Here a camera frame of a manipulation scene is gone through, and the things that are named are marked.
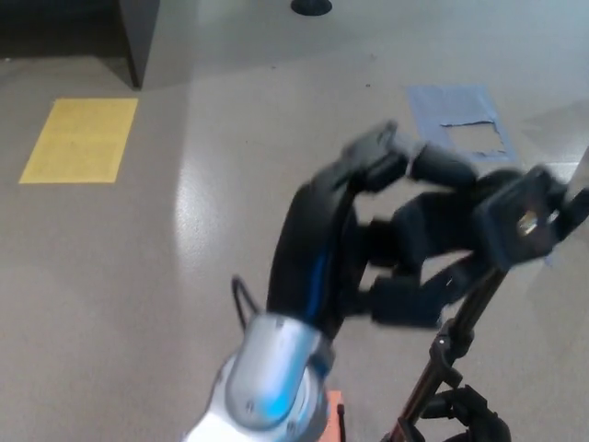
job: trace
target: blue floor marking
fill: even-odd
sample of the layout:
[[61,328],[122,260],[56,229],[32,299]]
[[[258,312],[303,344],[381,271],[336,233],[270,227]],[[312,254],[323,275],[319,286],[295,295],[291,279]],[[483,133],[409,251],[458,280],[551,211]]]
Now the blue floor marking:
[[[442,147],[462,152],[475,162],[519,163],[507,130],[495,110],[487,88],[470,86],[409,86],[407,94],[420,137]],[[492,124],[499,135],[503,150],[465,152],[457,148],[446,127],[471,124]]]

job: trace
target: gray floor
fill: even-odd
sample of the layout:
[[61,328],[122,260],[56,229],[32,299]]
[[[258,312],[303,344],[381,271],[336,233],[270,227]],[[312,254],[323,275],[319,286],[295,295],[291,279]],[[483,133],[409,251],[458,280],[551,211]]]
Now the gray floor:
[[[264,298],[299,183],[375,122],[415,134],[405,86],[487,85],[525,164],[570,177],[589,144],[588,21],[572,0],[336,0],[319,19],[284,1],[164,1],[112,186],[17,182],[54,99],[133,95],[113,63],[0,62],[0,440],[180,440],[239,343],[230,275]],[[552,268],[514,271],[460,364],[515,441],[587,438],[588,244],[585,228]],[[392,425],[431,339],[345,325],[329,382],[351,441]]]

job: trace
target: yellow paper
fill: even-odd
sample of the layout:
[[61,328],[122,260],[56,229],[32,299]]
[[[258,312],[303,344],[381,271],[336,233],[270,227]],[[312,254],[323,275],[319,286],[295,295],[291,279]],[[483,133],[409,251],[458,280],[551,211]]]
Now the yellow paper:
[[56,100],[20,183],[115,182],[137,101]]

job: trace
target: orange object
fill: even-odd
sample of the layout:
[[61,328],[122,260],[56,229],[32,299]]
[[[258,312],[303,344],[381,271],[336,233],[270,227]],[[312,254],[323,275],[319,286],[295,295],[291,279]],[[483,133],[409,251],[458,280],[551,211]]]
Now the orange object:
[[329,391],[329,418],[323,436],[318,442],[341,442],[340,417],[338,416],[338,405],[343,405],[341,391]]

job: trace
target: tripod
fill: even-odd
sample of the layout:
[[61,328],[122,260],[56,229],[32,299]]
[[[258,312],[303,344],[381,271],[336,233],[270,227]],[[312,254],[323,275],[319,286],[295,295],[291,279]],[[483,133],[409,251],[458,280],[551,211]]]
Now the tripod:
[[[511,442],[507,425],[487,408],[486,400],[471,387],[459,389],[462,375],[453,368],[468,352],[474,326],[506,273],[491,270],[467,295],[455,318],[447,321],[430,347],[430,361],[422,372],[397,425],[383,442],[423,442],[415,427],[418,419],[456,418],[471,430],[447,442]],[[436,395],[442,384],[452,390]]]

